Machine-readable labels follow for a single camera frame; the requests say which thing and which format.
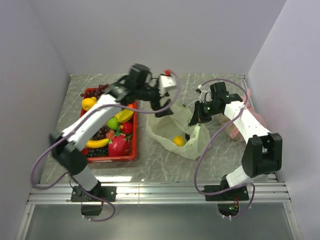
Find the dark fake mangosteen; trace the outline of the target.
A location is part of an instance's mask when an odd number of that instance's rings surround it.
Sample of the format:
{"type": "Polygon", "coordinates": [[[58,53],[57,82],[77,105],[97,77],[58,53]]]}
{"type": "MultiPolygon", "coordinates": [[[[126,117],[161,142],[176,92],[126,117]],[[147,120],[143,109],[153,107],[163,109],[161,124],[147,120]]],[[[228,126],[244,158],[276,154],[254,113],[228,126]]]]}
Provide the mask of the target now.
{"type": "Polygon", "coordinates": [[[185,137],[185,139],[186,139],[187,141],[189,141],[191,136],[186,133],[186,134],[184,135],[184,137],[185,137]]]}

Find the green avocado print plastic bag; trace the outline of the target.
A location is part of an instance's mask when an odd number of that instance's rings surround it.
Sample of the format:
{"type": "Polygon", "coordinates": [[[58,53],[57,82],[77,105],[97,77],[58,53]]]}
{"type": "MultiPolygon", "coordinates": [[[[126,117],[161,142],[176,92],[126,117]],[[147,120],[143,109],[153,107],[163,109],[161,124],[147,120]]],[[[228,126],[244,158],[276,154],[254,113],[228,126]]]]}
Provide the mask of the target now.
{"type": "Polygon", "coordinates": [[[166,150],[184,158],[196,160],[211,139],[209,130],[204,124],[188,126],[193,114],[187,106],[176,102],[170,109],[173,111],[172,115],[163,117],[147,115],[146,131],[148,135],[166,150]],[[185,134],[190,135],[189,141],[185,139],[185,134]],[[175,136],[182,136],[185,145],[177,146],[173,143],[175,136]]]}

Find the yellow fake lemon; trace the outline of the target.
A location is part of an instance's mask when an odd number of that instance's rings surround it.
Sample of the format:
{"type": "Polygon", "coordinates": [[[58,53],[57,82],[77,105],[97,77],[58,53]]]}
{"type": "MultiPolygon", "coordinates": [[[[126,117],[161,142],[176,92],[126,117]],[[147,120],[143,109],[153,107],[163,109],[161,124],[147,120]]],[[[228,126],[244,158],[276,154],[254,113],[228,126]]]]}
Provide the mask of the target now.
{"type": "Polygon", "coordinates": [[[185,139],[180,135],[175,136],[172,142],[176,144],[178,147],[183,147],[185,145],[185,139]]]}

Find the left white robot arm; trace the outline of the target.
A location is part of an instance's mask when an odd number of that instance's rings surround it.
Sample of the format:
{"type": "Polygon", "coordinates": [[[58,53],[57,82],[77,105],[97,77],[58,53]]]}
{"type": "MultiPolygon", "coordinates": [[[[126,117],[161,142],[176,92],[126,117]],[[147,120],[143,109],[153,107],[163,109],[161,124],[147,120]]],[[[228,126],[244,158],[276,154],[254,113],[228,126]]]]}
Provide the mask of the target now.
{"type": "Polygon", "coordinates": [[[179,94],[176,93],[175,97],[168,99],[165,104],[161,104],[160,100],[167,97],[170,90],[180,88],[179,77],[173,71],[167,70],[155,83],[150,84],[146,82],[150,74],[147,66],[135,63],[127,75],[106,88],[97,103],[81,118],[63,131],[51,133],[49,136],[53,158],[69,172],[89,201],[100,200],[103,195],[100,181],[90,170],[87,158],[81,152],[91,137],[108,120],[121,110],[127,109],[134,101],[149,102],[149,114],[157,117],[173,113],[170,107],[179,94]]]}

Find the yellow fake starfruit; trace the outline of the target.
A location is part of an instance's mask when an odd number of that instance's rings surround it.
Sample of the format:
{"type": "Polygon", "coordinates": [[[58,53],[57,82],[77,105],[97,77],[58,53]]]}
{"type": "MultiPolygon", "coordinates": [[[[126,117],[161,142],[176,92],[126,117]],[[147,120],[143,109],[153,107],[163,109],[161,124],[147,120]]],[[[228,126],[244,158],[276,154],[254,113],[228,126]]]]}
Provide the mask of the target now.
{"type": "Polygon", "coordinates": [[[123,109],[119,113],[117,113],[114,117],[118,120],[119,123],[128,122],[134,115],[134,111],[123,109]]]}

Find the pink plastic bag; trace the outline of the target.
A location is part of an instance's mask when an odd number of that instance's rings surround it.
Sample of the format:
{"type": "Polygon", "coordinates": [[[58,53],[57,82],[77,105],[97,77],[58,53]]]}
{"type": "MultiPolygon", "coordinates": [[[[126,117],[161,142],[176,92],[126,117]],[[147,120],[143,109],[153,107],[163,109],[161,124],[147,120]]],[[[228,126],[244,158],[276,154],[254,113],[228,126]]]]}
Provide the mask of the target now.
{"type": "Polygon", "coordinates": [[[263,137],[271,133],[261,115],[256,113],[248,99],[251,91],[248,89],[242,101],[232,101],[222,105],[221,113],[218,114],[218,121],[221,128],[213,135],[216,138],[220,133],[227,135],[239,142],[248,142],[253,136],[263,137]]]}

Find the green fake lime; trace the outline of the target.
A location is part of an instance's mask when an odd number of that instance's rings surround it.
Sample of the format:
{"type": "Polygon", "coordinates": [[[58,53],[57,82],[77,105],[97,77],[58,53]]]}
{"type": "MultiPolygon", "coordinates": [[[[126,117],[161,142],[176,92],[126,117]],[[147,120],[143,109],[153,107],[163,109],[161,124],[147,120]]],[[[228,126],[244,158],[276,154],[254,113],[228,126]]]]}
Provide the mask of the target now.
{"type": "Polygon", "coordinates": [[[119,121],[116,117],[112,117],[106,125],[110,130],[116,131],[119,127],[119,121]]]}

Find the pink fake dragon fruit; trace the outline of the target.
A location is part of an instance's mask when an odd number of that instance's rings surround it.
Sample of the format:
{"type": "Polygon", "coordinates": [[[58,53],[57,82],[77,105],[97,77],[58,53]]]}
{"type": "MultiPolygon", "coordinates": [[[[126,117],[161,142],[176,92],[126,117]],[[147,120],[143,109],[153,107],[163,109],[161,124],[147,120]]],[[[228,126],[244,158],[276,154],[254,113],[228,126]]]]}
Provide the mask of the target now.
{"type": "Polygon", "coordinates": [[[126,156],[130,151],[130,141],[123,133],[113,136],[108,143],[108,156],[126,156]]]}

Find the yellow fake banana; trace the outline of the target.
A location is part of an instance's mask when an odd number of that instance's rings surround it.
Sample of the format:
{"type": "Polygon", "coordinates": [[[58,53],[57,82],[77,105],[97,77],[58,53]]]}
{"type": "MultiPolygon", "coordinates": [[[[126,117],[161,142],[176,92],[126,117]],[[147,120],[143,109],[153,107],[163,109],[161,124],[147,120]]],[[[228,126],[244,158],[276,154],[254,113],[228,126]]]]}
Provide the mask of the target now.
{"type": "Polygon", "coordinates": [[[108,144],[109,144],[109,139],[104,138],[101,140],[89,140],[85,146],[87,148],[97,149],[97,148],[103,148],[103,147],[107,146],[108,144]]]}

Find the purple grape bunch middle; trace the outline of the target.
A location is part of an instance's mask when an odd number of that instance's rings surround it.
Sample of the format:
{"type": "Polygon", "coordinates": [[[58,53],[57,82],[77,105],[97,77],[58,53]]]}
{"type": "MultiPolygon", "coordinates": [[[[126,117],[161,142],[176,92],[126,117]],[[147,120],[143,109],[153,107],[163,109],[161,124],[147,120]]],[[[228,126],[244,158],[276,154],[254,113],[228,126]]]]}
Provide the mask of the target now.
{"type": "Polygon", "coordinates": [[[109,131],[109,127],[104,125],[102,126],[92,137],[91,140],[99,141],[102,139],[106,139],[107,132],[109,131]]]}

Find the purple grape bunch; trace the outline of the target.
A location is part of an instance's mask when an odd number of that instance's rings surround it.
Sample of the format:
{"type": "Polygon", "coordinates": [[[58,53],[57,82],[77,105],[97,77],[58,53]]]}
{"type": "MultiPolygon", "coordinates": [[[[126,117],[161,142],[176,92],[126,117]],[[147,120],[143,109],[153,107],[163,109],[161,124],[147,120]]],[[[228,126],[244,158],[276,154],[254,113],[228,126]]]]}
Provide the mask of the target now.
{"type": "Polygon", "coordinates": [[[109,84],[100,84],[98,87],[87,88],[83,93],[80,94],[82,98],[91,98],[95,97],[97,99],[100,98],[102,94],[104,94],[109,87],[109,84]]]}
{"type": "Polygon", "coordinates": [[[107,132],[109,131],[109,127],[104,125],[102,126],[92,137],[91,140],[99,141],[102,139],[106,139],[107,132]]]}

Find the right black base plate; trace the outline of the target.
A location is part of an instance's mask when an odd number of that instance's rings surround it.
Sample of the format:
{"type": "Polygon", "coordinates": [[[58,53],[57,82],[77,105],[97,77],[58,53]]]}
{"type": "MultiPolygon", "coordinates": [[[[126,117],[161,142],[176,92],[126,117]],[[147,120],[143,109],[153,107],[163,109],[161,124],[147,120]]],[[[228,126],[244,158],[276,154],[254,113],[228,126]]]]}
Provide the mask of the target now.
{"type": "Polygon", "coordinates": [[[242,186],[216,195],[205,195],[205,200],[217,202],[218,212],[230,219],[240,216],[240,201],[248,201],[249,193],[247,187],[242,186]]]}

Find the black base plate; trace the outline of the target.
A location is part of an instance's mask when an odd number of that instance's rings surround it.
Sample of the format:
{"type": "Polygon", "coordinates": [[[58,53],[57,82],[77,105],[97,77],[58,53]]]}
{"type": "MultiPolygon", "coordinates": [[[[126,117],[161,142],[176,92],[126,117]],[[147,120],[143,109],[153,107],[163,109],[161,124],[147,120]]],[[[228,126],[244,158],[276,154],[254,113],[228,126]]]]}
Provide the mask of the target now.
{"type": "Polygon", "coordinates": [[[218,212],[230,219],[240,216],[240,201],[248,201],[249,193],[247,187],[242,186],[216,195],[205,195],[205,200],[217,202],[218,212]]]}
{"type": "Polygon", "coordinates": [[[74,186],[70,202],[81,204],[80,211],[85,219],[92,222],[103,222],[111,219],[116,213],[116,208],[113,205],[116,195],[116,186],[100,186],[89,192],[83,190],[81,186],[74,186]],[[98,219],[97,217],[103,212],[104,206],[107,205],[112,209],[110,216],[98,219]]]}

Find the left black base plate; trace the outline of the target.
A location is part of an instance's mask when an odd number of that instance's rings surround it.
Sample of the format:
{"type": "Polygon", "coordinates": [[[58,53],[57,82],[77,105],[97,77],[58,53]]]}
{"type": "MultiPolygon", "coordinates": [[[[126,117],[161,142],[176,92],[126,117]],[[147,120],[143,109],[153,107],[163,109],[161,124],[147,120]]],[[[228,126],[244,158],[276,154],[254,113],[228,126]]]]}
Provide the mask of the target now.
{"type": "Polygon", "coordinates": [[[89,192],[83,190],[81,186],[74,186],[70,202],[81,204],[80,211],[85,219],[92,222],[103,222],[111,219],[116,213],[116,208],[113,205],[116,195],[116,186],[100,186],[89,192]],[[107,205],[112,209],[110,216],[98,219],[97,217],[103,212],[104,206],[107,205]]]}

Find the aluminium rail frame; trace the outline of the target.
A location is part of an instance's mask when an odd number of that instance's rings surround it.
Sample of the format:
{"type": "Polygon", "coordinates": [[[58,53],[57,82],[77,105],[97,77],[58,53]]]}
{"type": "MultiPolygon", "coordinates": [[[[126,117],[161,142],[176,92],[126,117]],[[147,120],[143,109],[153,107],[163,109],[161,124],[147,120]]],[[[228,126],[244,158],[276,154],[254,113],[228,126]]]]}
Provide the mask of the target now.
{"type": "Polygon", "coordinates": [[[32,190],[17,238],[19,240],[300,240],[302,233],[284,182],[275,174],[254,181],[239,214],[222,216],[227,201],[206,201],[199,193],[218,181],[125,182],[116,187],[115,215],[92,222],[80,217],[79,202],[71,202],[71,187],[32,190]]]}

